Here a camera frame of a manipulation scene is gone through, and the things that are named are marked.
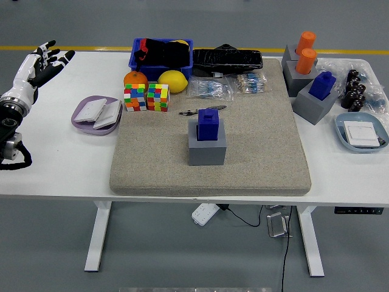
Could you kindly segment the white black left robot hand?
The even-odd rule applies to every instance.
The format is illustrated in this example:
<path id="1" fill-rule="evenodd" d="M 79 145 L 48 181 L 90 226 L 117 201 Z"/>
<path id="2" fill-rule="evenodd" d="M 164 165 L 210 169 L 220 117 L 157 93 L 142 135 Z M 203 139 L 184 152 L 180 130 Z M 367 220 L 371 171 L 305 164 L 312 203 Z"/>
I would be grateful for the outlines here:
<path id="1" fill-rule="evenodd" d="M 13 101 L 23 111 L 30 111 L 38 98 L 38 88 L 58 75 L 75 55 L 74 50 L 59 57 L 59 49 L 52 49 L 52 40 L 37 47 L 28 54 L 19 67 L 13 80 L 13 87 L 1 96 L 1 101 Z"/>

